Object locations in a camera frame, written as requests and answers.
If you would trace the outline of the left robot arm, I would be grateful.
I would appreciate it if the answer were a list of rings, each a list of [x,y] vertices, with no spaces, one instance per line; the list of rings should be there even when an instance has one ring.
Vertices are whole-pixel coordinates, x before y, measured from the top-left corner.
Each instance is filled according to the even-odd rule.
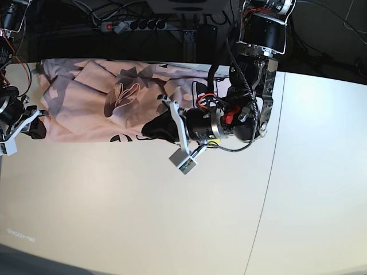
[[[263,135],[271,116],[278,61],[286,51],[287,21],[295,1],[244,1],[221,48],[231,59],[230,87],[214,91],[218,63],[212,64],[207,88],[190,109],[170,108],[143,126],[142,133],[185,146],[217,148],[219,139],[235,136],[250,145]]]

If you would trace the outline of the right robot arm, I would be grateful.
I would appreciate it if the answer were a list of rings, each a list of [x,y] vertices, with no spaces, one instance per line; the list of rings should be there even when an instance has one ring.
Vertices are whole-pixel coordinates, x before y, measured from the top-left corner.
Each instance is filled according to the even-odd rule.
[[[26,33],[26,12],[31,1],[1,1],[1,144],[24,133],[32,139],[41,140],[46,136],[46,128],[41,121],[48,112],[29,105],[28,92],[32,85],[29,65],[19,57],[19,50]],[[25,72],[27,90],[20,93],[6,78],[6,67],[17,61]]]

